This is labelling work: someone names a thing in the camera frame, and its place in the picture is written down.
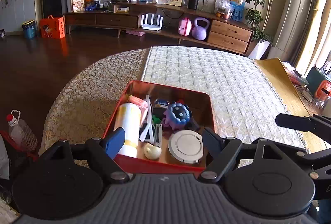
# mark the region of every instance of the drawer handle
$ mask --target drawer handle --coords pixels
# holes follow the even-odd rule
[[[224,43],[228,43],[228,44],[230,44],[230,45],[233,45],[233,42],[226,41],[226,40],[224,40]]]

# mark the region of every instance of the red tin box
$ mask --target red tin box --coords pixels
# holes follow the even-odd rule
[[[146,94],[149,94],[151,102],[154,103],[156,98],[167,99],[170,102],[182,99],[192,111],[196,122],[202,127],[214,128],[214,119],[212,113],[211,100],[208,94],[196,92],[178,87],[170,87],[160,84],[131,81],[124,90],[116,108],[112,114],[110,122],[105,130],[106,137],[108,131],[112,132],[115,125],[116,113],[118,107],[126,102],[126,95],[134,95],[145,99]],[[184,164],[177,161],[171,156],[168,150],[168,137],[164,135],[162,139],[162,154],[156,161],[148,160],[143,153],[145,143],[139,142],[137,147],[137,158],[131,158],[117,154],[115,162],[128,173],[194,173],[200,174],[206,167],[205,157],[207,151],[204,150],[204,158],[198,164]]]

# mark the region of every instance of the black speaker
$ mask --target black speaker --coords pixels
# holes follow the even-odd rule
[[[187,8],[195,10],[198,7],[199,0],[188,0]]]

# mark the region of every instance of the wooden drawer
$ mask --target wooden drawer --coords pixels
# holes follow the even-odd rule
[[[235,50],[240,53],[244,53],[248,45],[247,42],[244,42],[242,40],[214,32],[209,32],[209,37],[207,42],[214,44],[218,47],[229,48],[230,50]]]
[[[138,16],[97,14],[97,25],[138,28]]]
[[[252,32],[246,29],[242,29],[240,27],[227,24],[225,22],[213,20],[211,24],[212,32],[219,33],[222,35],[230,36],[245,42],[248,42]]]
[[[66,24],[95,25],[95,14],[65,14]]]

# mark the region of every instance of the purple kettlebell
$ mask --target purple kettlebell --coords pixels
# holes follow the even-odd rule
[[[203,21],[205,21],[206,23],[207,23],[207,26],[206,27],[202,27],[202,26],[199,26],[198,24],[197,24],[197,21],[198,20],[203,20]],[[206,39],[206,37],[207,37],[207,29],[208,29],[208,27],[209,27],[209,20],[207,20],[207,19],[205,19],[205,18],[201,18],[201,17],[199,17],[199,18],[196,18],[195,20],[194,20],[194,28],[193,28],[193,30],[192,30],[192,36],[195,38],[195,39],[197,39],[197,40],[205,40]]]

